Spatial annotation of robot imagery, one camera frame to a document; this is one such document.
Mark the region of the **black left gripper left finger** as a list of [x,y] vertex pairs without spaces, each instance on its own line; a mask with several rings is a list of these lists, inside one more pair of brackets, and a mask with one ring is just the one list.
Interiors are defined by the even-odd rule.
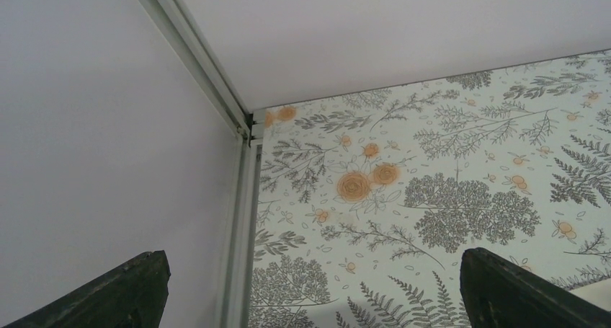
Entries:
[[164,250],[144,252],[8,327],[158,327],[169,295]]

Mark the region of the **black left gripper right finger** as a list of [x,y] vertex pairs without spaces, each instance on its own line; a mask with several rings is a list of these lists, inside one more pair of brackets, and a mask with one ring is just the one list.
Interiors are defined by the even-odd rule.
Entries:
[[460,293],[472,327],[609,327],[610,312],[487,249],[467,249]]

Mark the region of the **aluminium rail frame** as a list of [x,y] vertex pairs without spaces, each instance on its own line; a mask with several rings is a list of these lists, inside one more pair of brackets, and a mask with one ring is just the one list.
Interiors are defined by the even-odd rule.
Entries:
[[252,120],[185,0],[138,0],[202,92],[197,144],[203,209],[195,254],[203,327],[245,327],[253,266],[258,155]]

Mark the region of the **floral patterned table mat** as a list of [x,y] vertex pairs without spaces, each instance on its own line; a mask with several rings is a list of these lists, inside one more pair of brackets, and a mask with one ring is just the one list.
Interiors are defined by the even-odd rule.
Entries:
[[483,247],[610,278],[610,52],[266,109],[248,327],[467,327]]

